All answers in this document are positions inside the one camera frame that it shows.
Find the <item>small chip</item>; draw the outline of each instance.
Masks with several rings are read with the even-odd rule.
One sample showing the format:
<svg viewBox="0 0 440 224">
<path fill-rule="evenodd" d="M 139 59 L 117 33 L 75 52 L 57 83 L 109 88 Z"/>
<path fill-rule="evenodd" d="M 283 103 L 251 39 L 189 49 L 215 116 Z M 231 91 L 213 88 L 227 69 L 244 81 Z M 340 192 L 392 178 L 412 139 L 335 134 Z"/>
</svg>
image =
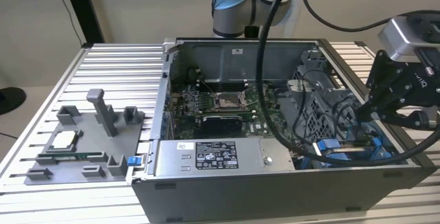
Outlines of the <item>small chip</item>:
<svg viewBox="0 0 440 224">
<path fill-rule="evenodd" d="M 63 131 L 56 134 L 52 146 L 53 148 L 67 148 L 73 140 L 76 139 L 76 133 L 73 130 L 71 131 Z"/>
</svg>

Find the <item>motherboard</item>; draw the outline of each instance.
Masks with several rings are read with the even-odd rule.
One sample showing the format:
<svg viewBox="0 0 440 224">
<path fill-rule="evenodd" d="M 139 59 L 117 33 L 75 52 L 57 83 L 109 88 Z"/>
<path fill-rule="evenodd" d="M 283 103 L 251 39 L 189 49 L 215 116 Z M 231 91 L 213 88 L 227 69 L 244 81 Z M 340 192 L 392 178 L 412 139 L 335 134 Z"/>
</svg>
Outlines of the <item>motherboard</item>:
<svg viewBox="0 0 440 224">
<path fill-rule="evenodd" d="M 217 84 L 199 80 L 180 89 L 171 95 L 175 139 L 273 137 L 257 103 L 255 84 Z M 271 118 L 281 133 L 291 137 L 276 92 L 268 84 L 264 92 Z"/>
</svg>

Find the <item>black pole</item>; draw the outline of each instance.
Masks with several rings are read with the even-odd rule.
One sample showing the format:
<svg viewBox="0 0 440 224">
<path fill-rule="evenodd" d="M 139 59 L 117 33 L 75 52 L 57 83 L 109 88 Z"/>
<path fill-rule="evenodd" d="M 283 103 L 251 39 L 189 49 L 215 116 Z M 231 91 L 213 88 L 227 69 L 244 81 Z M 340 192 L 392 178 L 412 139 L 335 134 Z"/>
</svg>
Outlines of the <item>black pole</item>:
<svg viewBox="0 0 440 224">
<path fill-rule="evenodd" d="M 71 0 L 76 18 L 80 23 L 85 41 L 104 43 L 104 36 L 99 26 L 92 0 Z"/>
</svg>

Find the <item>gray case wall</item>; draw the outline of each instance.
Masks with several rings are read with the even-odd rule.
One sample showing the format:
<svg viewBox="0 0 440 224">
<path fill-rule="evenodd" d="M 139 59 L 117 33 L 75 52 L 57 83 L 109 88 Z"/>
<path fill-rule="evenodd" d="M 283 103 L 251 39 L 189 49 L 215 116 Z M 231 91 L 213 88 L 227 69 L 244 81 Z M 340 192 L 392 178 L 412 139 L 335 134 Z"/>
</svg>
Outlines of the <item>gray case wall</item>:
<svg viewBox="0 0 440 224">
<path fill-rule="evenodd" d="M 151 222 L 215 221 L 365 211 L 431 173 L 423 168 L 296 171 L 148 180 L 132 187 Z"/>
</svg>

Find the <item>green circuit board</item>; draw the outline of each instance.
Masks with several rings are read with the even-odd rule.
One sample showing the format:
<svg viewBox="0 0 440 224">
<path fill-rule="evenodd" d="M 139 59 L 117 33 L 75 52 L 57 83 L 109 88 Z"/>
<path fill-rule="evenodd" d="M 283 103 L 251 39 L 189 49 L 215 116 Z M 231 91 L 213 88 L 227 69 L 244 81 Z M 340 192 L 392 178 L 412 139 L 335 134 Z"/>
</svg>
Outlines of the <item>green circuit board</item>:
<svg viewBox="0 0 440 224">
<path fill-rule="evenodd" d="M 265 87 L 265 101 L 269 107 L 271 119 L 285 137 L 291 137 L 287 121 L 279 109 L 276 96 L 272 89 Z M 204 117 L 239 116 L 241 130 L 233 134 L 209 135 L 203 134 L 201 122 Z M 257 102 L 256 88 L 251 84 L 241 92 L 183 92 L 175 100 L 175 139 L 205 139 L 205 138 L 240 138 L 265 137 L 273 138 L 263 116 Z"/>
</svg>

